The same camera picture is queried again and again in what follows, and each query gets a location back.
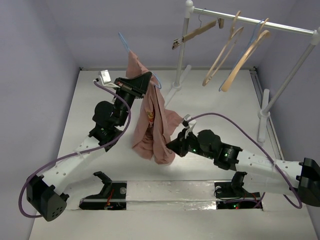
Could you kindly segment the pink t shirt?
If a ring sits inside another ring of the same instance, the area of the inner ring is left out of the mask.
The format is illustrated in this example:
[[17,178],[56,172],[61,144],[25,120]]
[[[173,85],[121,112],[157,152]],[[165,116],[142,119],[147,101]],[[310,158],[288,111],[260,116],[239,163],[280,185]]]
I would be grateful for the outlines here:
[[170,165],[175,153],[166,147],[183,118],[165,108],[165,99],[156,87],[156,77],[151,74],[147,92],[142,99],[140,114],[133,133],[132,149],[143,159],[159,165]]

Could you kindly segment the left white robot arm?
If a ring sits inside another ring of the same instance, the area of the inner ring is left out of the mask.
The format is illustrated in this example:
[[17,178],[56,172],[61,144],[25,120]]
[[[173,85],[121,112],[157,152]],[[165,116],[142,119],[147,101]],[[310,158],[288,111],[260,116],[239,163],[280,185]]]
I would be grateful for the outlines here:
[[113,101],[101,101],[94,109],[94,128],[72,152],[42,166],[26,180],[23,192],[27,201],[47,222],[55,220],[67,207],[65,190],[92,161],[108,152],[127,131],[131,108],[136,99],[147,93],[152,73],[147,71],[134,78],[118,77],[105,84],[101,78],[93,84],[113,95]]

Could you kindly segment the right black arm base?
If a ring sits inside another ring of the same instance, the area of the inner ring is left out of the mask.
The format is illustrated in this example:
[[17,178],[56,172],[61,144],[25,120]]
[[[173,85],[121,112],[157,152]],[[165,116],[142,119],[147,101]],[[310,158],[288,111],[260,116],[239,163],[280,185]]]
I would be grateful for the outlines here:
[[245,190],[246,175],[246,172],[237,171],[231,181],[214,184],[213,196],[218,210],[263,209],[260,193]]

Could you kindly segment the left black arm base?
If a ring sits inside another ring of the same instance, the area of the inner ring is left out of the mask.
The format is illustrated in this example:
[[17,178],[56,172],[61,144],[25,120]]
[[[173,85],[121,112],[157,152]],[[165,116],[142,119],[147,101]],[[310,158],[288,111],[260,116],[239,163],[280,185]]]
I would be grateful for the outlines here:
[[93,175],[101,180],[103,187],[99,193],[82,198],[79,208],[81,210],[126,210],[127,182],[112,181],[102,171],[97,171]]

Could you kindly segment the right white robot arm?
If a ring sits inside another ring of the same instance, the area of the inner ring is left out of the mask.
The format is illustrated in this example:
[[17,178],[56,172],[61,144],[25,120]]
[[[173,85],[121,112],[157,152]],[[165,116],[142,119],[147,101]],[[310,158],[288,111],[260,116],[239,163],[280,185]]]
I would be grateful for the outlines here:
[[298,196],[309,206],[320,205],[320,167],[311,158],[285,161],[257,155],[223,143],[210,129],[198,134],[183,129],[166,147],[180,157],[193,153],[212,160],[220,169],[234,171],[230,190],[235,196],[246,192],[273,193]]

